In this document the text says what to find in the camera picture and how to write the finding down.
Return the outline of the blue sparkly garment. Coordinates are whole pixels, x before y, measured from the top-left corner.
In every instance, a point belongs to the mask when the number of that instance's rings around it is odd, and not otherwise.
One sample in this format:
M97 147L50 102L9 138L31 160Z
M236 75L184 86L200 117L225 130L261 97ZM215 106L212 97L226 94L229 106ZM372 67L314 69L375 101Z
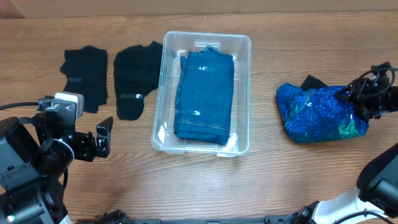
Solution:
M303 90L289 83L276 91L285 133L296 143L351 139L366 134L369 125L355 115L352 104L339 100L342 86Z

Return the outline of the black cloth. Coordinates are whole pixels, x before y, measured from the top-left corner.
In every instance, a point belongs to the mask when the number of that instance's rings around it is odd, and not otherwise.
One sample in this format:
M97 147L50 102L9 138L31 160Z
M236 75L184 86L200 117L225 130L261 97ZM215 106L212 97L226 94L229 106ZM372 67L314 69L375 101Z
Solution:
M306 77L306 79L303 81L303 83L301 84L300 88L304 91L308 91L310 89L320 89L323 87L327 87L328 85L326 85L325 83L323 83L321 80L308 75Z

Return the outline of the blue jeans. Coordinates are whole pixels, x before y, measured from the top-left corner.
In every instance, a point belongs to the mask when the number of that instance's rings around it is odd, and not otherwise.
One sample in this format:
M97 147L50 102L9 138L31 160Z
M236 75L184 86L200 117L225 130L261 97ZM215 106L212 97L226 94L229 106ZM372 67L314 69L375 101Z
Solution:
M178 138L225 145L231 131L233 57L208 45L180 57L174 133Z

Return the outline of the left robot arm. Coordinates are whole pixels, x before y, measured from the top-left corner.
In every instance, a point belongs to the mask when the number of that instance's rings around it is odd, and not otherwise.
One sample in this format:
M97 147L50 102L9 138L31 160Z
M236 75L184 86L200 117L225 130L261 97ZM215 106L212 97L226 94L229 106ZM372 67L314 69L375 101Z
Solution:
M1 121L1 223L70 223L63 195L68 166L110 153L113 117L96 127L97 135L79 133L79 105L40 99L32 117Z

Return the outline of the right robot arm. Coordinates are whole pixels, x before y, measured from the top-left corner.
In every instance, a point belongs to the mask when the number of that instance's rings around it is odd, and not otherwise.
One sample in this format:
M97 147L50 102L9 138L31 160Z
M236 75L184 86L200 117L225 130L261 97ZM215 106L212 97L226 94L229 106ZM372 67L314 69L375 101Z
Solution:
M390 62L372 65L345 86L327 86L308 76L301 86L289 83L276 91L283 128L296 143L351 139L367 133L370 119L397 111L397 69ZM359 223L397 217L397 146L369 162L356 187L315 201L282 219L282 223Z

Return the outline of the black folded sock left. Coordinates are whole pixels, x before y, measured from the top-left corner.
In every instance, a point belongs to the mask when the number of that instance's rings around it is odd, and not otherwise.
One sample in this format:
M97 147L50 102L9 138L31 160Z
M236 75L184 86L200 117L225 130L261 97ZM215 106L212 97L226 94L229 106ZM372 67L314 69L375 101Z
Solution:
M60 71L66 76L64 91L84 96L83 110L97 113L108 99L108 53L87 45L81 49L64 51L65 61Z

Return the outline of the black folded sock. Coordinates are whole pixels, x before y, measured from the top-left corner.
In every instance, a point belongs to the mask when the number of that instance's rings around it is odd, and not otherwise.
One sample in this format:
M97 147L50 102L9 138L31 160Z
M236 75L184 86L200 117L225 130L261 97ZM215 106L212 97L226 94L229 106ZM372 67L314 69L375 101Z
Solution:
M81 49L64 51L65 61L60 71L66 76L64 91L84 96L83 110L97 113L108 99L108 53L87 45Z
M137 120L144 111L144 98L159 86L163 45L135 45L114 59L116 111L121 120Z

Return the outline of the black folded sock right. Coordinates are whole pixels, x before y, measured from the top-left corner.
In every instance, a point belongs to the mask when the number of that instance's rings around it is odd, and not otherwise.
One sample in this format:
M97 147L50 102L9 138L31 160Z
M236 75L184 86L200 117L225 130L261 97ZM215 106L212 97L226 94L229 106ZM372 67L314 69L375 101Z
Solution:
M137 120L144 111L144 98L159 86L163 45L135 45L114 59L116 111L121 120Z

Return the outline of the clear plastic storage bin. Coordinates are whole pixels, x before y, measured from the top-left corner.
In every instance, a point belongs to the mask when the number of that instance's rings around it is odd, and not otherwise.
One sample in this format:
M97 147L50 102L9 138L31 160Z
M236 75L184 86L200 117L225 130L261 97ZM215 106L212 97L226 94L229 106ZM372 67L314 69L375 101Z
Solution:
M231 132L226 145L184 140L174 134L175 95L180 80L180 57L212 46L234 61L234 92ZM247 153L250 145L251 40L241 34L169 31L164 35L152 146L169 154L201 152L219 157Z

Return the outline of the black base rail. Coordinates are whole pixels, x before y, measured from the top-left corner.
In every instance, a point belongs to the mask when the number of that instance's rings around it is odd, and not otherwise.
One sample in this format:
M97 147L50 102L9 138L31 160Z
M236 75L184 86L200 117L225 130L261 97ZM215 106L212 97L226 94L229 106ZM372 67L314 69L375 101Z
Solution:
M133 219L122 210L104 213L97 220L78 220L75 224L283 224L289 223L287 215L267 215L264 218L184 219L159 218Z

